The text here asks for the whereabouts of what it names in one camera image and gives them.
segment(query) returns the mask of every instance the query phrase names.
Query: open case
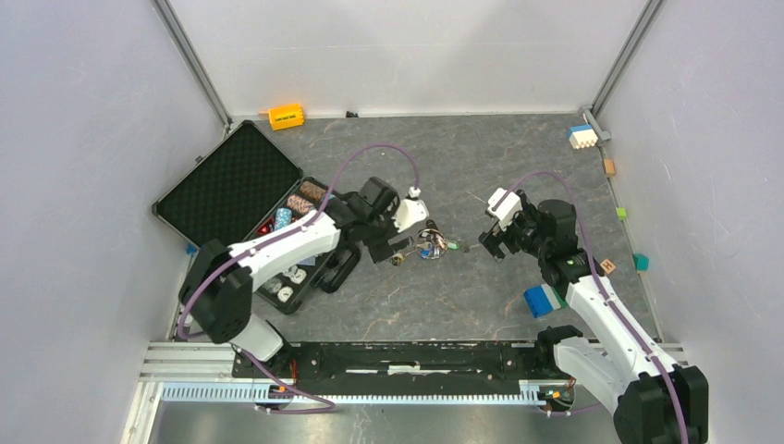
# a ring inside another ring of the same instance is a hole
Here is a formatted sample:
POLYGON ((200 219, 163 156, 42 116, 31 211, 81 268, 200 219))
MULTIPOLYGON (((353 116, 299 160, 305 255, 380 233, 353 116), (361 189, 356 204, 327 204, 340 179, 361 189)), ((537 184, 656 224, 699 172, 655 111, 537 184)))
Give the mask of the open case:
MULTIPOLYGON (((197 162, 153 204, 158 218, 197 247, 211 240, 228 246, 268 235, 278 208, 288 208, 296 220, 318 206, 327 188, 305 177, 250 120, 197 162)), ((308 289, 336 291, 360 254, 354 245, 320 254, 273 277, 255 294, 281 313, 294 313, 308 289)))

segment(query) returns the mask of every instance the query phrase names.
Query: yellow box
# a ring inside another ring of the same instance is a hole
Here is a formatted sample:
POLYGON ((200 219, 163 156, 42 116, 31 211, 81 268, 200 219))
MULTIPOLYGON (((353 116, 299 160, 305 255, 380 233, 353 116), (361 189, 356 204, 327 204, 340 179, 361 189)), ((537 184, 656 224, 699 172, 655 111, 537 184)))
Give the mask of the yellow box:
POLYGON ((300 106, 300 104, 270 108, 270 110, 267 111, 267 115, 269 116, 270 127, 272 127, 273 131, 298 127, 305 123, 305 116, 302 114, 302 106, 300 106))

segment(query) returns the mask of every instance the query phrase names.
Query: green object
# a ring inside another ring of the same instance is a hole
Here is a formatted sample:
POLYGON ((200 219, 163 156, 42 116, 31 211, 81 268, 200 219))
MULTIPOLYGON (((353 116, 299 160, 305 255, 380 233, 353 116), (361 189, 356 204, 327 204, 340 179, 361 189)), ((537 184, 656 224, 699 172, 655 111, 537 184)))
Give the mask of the green object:
POLYGON ((635 253, 632 257, 634 258, 634 268, 637 268, 637 271, 648 271, 648 256, 635 253))

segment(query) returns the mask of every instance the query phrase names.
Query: white wall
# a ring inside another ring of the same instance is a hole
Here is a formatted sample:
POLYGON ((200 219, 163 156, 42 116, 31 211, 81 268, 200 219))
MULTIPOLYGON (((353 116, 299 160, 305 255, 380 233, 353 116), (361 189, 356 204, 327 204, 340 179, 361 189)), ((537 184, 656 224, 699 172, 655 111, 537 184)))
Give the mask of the white wall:
POLYGON ((600 117, 664 330, 714 443, 781 442, 784 4, 666 2, 600 117))
POLYGON ((0 6, 0 442, 118 442, 186 264, 151 203, 220 128, 151 2, 0 6))
POLYGON ((644 0, 172 0, 234 116, 576 111, 644 0))

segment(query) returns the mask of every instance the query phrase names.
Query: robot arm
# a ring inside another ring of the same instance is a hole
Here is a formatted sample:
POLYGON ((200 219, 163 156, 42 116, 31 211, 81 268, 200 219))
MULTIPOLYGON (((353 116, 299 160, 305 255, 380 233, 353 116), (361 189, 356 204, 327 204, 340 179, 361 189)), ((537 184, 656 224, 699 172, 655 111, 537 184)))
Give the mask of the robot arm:
POLYGON ((264 282, 303 259, 335 250, 341 244, 363 243, 375 263, 409 246, 409 239, 389 242, 424 221, 428 212, 418 199, 398 193, 379 178, 370 178, 361 190, 331 199, 323 213, 315 210, 269 237, 228 247, 218 240, 206 242, 186 275, 180 301, 190 303, 194 292, 218 267, 234 261, 219 278, 198 295, 190 314, 214 343, 230 342, 262 362, 273 358, 285 345, 281 335, 251 312, 251 296, 264 282))
POLYGON ((707 380, 697 367, 681 368, 645 333, 595 259, 578 248, 574 206, 558 200, 534 206, 522 191, 503 198, 505 194, 498 189, 489 199, 487 214, 494 221, 479 242, 499 261, 505 257, 501 245, 510 253, 523 251, 536 257, 545 282, 565 296, 606 350, 606 356, 599 354, 575 327, 556 327, 539 334, 542 366, 579 380, 613 415, 624 444, 680 442, 663 379, 671 378, 689 442, 706 442, 707 380), (594 261, 609 299, 600 291, 589 261, 594 261), (666 374, 653 362, 656 358, 666 374))

